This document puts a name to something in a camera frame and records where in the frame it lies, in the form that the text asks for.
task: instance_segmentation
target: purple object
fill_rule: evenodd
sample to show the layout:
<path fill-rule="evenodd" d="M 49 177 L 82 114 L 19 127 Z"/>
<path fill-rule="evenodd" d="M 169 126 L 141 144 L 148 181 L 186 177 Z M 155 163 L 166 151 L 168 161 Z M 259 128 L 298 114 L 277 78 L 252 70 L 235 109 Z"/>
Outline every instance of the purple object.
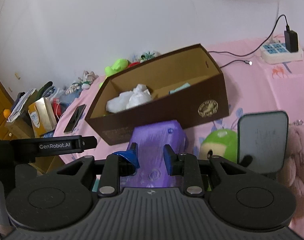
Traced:
<path fill-rule="evenodd" d="M 171 145 L 175 153 L 184 152 L 185 132 L 176 120 L 136 127 L 129 146 L 138 144 L 140 168 L 134 176 L 120 177 L 123 187 L 178 187 L 180 176 L 169 176 L 163 159 L 163 146 Z"/>

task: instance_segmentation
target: black power adapter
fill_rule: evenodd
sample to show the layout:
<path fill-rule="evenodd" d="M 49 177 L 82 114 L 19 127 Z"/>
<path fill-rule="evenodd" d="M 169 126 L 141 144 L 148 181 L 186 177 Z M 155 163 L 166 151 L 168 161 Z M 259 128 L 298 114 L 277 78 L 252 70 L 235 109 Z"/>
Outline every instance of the black power adapter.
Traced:
<path fill-rule="evenodd" d="M 285 46 L 289 52 L 298 52 L 298 38 L 297 33 L 290 30 L 288 24 L 286 25 L 286 31 L 284 31 Z"/>

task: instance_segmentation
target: green plush toy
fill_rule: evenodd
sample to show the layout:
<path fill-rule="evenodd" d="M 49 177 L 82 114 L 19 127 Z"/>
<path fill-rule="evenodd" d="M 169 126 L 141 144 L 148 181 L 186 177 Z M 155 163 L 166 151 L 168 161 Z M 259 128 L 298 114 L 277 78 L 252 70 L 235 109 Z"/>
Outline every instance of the green plush toy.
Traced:
<path fill-rule="evenodd" d="M 210 133 L 200 146 L 199 159 L 207 160 L 210 150 L 213 155 L 220 155 L 236 163 L 237 133 L 229 129 L 220 129 Z"/>
<path fill-rule="evenodd" d="M 116 62 L 114 62 L 114 64 L 111 67 L 106 67 L 104 69 L 105 74 L 107 75 L 107 77 L 112 76 L 122 70 L 125 70 L 129 65 L 129 62 L 127 59 L 123 59 L 123 58 L 119 58 Z"/>

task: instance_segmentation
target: black cable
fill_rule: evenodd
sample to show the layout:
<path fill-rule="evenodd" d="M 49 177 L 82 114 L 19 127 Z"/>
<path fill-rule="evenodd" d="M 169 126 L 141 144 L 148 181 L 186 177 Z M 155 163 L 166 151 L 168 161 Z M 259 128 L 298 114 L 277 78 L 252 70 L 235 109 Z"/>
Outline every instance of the black cable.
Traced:
<path fill-rule="evenodd" d="M 272 32 L 271 32 L 271 34 L 265 39 L 265 41 L 263 41 L 255 50 L 253 50 L 252 52 L 250 52 L 250 53 L 248 53 L 248 54 L 245 54 L 245 55 L 237 55 L 237 54 L 234 54 L 234 53 L 231 53 L 231 52 L 228 52 L 228 51 L 215 51 L 215 50 L 212 50 L 212 51 L 209 51 L 209 53 L 228 53 L 228 54 L 231 54 L 231 55 L 233 55 L 233 56 L 236 56 L 236 57 L 246 57 L 246 56 L 248 56 L 248 55 L 251 55 L 252 53 L 254 53 L 254 52 L 256 52 L 272 35 L 273 35 L 273 32 L 274 32 L 274 30 L 275 30 L 275 28 L 276 28 L 276 25 L 277 25 L 277 23 L 279 22 L 279 19 L 282 17 L 282 16 L 284 16 L 285 17 L 285 21 L 286 21 L 286 29 L 289 29 L 289 26 L 288 26 L 288 23 L 287 23 L 287 18 L 286 18 L 286 16 L 285 16 L 285 14 L 282 14 L 282 15 L 280 15 L 278 18 L 277 18 L 277 20 L 276 20 L 276 23 L 275 23 L 275 25 L 274 25 L 274 28 L 273 28 L 273 30 L 272 30 Z"/>
<path fill-rule="evenodd" d="M 245 60 L 242 60 L 242 59 L 236 59 L 236 60 L 233 60 L 233 61 L 231 61 L 231 62 L 229 62 L 229 63 L 227 63 L 227 64 L 225 64 L 225 65 L 221 66 L 220 68 L 226 67 L 227 65 L 230 65 L 231 63 L 236 62 L 236 61 L 242 61 L 242 62 L 244 62 L 244 63 L 248 64 L 248 63 L 247 63 Z"/>

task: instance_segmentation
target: stuffed animal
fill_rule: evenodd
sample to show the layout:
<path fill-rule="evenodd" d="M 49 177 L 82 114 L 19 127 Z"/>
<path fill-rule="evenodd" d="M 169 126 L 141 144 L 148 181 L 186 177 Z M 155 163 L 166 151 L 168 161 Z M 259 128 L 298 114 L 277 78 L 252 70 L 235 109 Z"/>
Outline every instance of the stuffed animal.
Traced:
<path fill-rule="evenodd" d="M 213 152 L 213 155 L 220 155 L 236 163 L 237 133 L 229 129 L 220 129 L 210 133 L 200 146 L 199 159 L 209 159 L 210 151 Z"/>
<path fill-rule="evenodd" d="M 97 77 L 98 76 L 94 74 L 93 71 L 89 73 L 88 71 L 84 70 L 82 78 L 78 78 L 78 81 L 73 82 L 72 85 L 67 89 L 65 94 L 72 94 L 80 88 L 89 89 L 90 85 L 93 83 L 94 80 L 96 80 Z"/>
<path fill-rule="evenodd" d="M 106 77 L 112 76 L 116 73 L 119 73 L 122 70 L 125 70 L 129 65 L 129 62 L 127 59 L 123 59 L 123 58 L 119 58 L 116 62 L 114 62 L 114 64 L 111 67 L 106 67 L 104 69 L 105 74 L 107 75 Z"/>
<path fill-rule="evenodd" d="M 304 127 L 291 125 L 288 129 L 284 166 L 277 180 L 288 187 L 296 198 L 294 219 L 304 218 Z"/>
<path fill-rule="evenodd" d="M 141 55 L 140 62 L 142 63 L 142 62 L 147 61 L 147 60 L 149 60 L 149 59 L 153 59 L 153 58 L 155 58 L 155 57 L 157 57 L 157 56 L 158 56 L 157 52 L 153 51 L 153 52 L 151 53 L 151 52 L 148 51 L 148 52 L 143 53 L 143 54 Z"/>

